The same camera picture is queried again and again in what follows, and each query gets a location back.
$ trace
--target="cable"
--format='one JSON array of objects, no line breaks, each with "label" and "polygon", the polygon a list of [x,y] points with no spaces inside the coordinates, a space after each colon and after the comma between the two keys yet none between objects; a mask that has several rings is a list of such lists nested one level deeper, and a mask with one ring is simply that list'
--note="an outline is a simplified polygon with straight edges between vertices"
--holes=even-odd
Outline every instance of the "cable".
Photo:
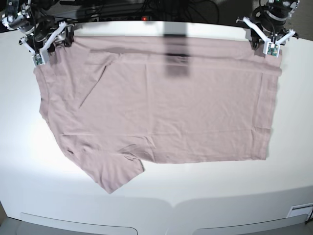
[{"label": "cable", "polygon": [[275,26],[274,26],[273,22],[270,21],[270,19],[269,19],[267,13],[265,13],[265,11],[263,10],[263,7],[264,7],[264,6],[261,5],[261,0],[259,0],[259,7],[260,7],[260,11],[262,12],[261,14],[263,14],[263,15],[265,16],[265,19],[266,19],[266,20],[271,24],[271,26],[272,26],[273,33],[274,33],[274,36],[273,36],[273,43],[275,43],[275,41],[276,41],[276,30],[275,30]]},{"label": "cable", "polygon": [[100,17],[100,16],[101,16],[101,11],[102,11],[104,5],[105,5],[105,4],[101,4],[99,8],[91,9],[91,10],[95,10],[95,11],[92,12],[92,13],[87,13],[87,11],[88,11],[89,9],[86,9],[86,10],[85,10],[85,15],[84,15],[85,17],[82,18],[82,19],[83,19],[83,20],[89,20],[89,19],[91,19],[91,18]]},{"label": "cable", "polygon": [[172,1],[171,2],[171,21],[174,21],[173,20],[173,17],[175,18],[175,17],[177,17],[178,16],[178,14],[176,14],[175,16],[173,16],[173,11],[174,11],[174,1]]},{"label": "cable", "polygon": [[142,11],[142,8],[143,8],[144,5],[146,4],[146,1],[147,1],[147,0],[145,0],[145,1],[143,2],[142,6],[141,6],[139,9],[137,9],[133,14],[136,14],[136,13],[138,13],[139,11]]},{"label": "cable", "polygon": [[209,3],[214,5],[214,7],[216,8],[216,14],[217,14],[217,17],[216,17],[217,19],[216,19],[216,23],[215,24],[219,24],[220,23],[220,9],[219,9],[219,6],[212,0],[193,1],[192,3],[193,4],[198,4],[198,3],[202,3],[202,2],[209,2]]},{"label": "cable", "polygon": [[31,13],[31,17],[33,18],[33,23],[34,23],[34,31],[33,31],[33,45],[34,45],[34,50],[35,50],[35,53],[37,54],[38,53],[38,49],[36,47],[36,43],[35,43],[35,31],[36,31],[36,20],[35,20],[35,15],[33,14],[33,11],[30,7],[30,13]]},{"label": "cable", "polygon": [[210,23],[209,21],[207,21],[207,19],[194,7],[189,6],[191,9],[193,9],[205,22],[207,22],[208,24]]},{"label": "cable", "polygon": [[193,19],[192,19],[192,16],[191,16],[191,14],[190,14],[190,11],[188,10],[188,7],[187,7],[187,9],[186,9],[186,12],[187,12],[187,14],[188,14],[188,16],[189,16],[189,20],[191,21],[191,23],[193,23],[194,21],[193,21]]},{"label": "cable", "polygon": [[141,13],[145,12],[147,6],[150,4],[151,0],[145,0],[143,6],[141,7]]},{"label": "cable", "polygon": [[181,17],[180,9],[181,9],[181,4],[178,5],[177,16],[178,16],[178,20],[179,20],[180,22],[182,22],[183,19],[182,19],[182,17]]},{"label": "cable", "polygon": [[162,0],[162,6],[163,6],[163,16],[165,18],[164,20],[167,21],[167,15],[165,13],[165,1],[164,0]]},{"label": "cable", "polygon": [[159,20],[160,20],[160,13],[167,14],[167,15],[171,16],[172,18],[177,16],[177,15],[174,15],[172,12],[167,12],[164,8],[160,9],[160,7],[158,5],[157,5],[157,9],[154,7],[151,7],[151,2],[152,2],[151,0],[148,2],[148,7],[152,11],[156,11],[158,13]]},{"label": "cable", "polygon": [[311,212],[311,215],[310,215],[309,219],[307,221],[305,221],[305,224],[313,221],[312,215],[313,215],[313,209],[312,209],[312,212]]},{"label": "cable", "polygon": [[68,18],[68,17],[59,17],[59,16],[52,16],[52,17],[79,22],[78,19],[73,19],[73,18]]},{"label": "cable", "polygon": [[[154,3],[154,5],[156,6],[156,9],[151,7],[151,3]],[[148,1],[147,7],[153,11],[156,11],[157,12],[157,20],[161,21],[164,19],[164,9],[162,10],[160,8],[159,3],[160,3],[159,1],[152,2],[152,0],[150,0],[150,1]]]}]

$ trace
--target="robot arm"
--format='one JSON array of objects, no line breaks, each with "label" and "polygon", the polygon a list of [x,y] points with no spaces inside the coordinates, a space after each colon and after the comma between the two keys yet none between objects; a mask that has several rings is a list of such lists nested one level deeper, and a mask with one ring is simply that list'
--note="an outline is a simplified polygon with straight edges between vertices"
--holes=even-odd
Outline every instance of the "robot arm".
[{"label": "robot arm", "polygon": [[264,42],[263,53],[279,56],[280,46],[290,37],[298,35],[292,29],[286,30],[284,25],[291,18],[300,4],[300,0],[268,0],[266,5],[252,12],[251,19],[243,17],[237,22],[244,22],[251,28],[252,47],[257,49],[260,41]]},{"label": "robot arm", "polygon": [[41,9],[48,9],[54,0],[8,0],[2,24],[9,30],[19,30],[25,34],[20,44],[32,53],[34,64],[46,64],[48,52],[73,42],[73,24],[55,22],[52,16],[45,16]]}]

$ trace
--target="white panel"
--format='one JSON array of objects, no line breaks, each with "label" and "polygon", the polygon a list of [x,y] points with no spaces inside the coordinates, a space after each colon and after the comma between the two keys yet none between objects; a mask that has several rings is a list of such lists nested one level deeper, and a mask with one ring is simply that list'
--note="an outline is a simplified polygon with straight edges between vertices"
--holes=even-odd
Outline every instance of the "white panel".
[{"label": "white panel", "polygon": [[103,235],[138,235],[137,230],[134,228],[74,223],[69,221],[44,218],[25,213],[21,213],[21,220],[32,224],[82,233]]},{"label": "white panel", "polygon": [[214,38],[247,41],[249,30],[224,25],[183,22],[120,21],[95,22],[77,25],[76,36],[164,36],[167,34],[186,37]]},{"label": "white panel", "polygon": [[257,224],[247,224],[241,226],[234,227],[226,227],[226,228],[212,228],[212,229],[198,229],[193,235],[243,235],[243,234],[251,234],[262,231],[279,229],[295,224],[304,224],[306,221],[306,216],[297,216],[294,218],[288,219],[279,219],[264,223]]}]

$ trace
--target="pink t-shirt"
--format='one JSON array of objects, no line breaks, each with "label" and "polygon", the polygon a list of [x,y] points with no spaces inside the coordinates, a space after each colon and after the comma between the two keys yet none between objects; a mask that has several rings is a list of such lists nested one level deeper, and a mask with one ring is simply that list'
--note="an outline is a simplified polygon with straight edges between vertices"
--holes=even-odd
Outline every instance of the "pink t-shirt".
[{"label": "pink t-shirt", "polygon": [[75,37],[34,73],[64,155],[112,193],[141,160],[264,160],[280,58],[249,42]]}]

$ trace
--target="white table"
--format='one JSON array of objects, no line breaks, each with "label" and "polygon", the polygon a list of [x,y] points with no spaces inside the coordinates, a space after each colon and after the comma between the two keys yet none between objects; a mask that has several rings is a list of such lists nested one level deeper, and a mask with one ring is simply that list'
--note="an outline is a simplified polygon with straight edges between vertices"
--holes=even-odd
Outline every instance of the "white table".
[{"label": "white table", "polygon": [[[164,34],[247,40],[244,29],[199,23],[87,23],[75,32]],[[0,201],[9,217],[27,213],[133,227],[140,235],[189,235],[285,218],[291,206],[313,202],[313,42],[292,38],[282,48],[266,161],[144,162],[143,174],[108,195],[63,156],[41,118],[33,62],[18,45],[21,36],[0,34]]]}]

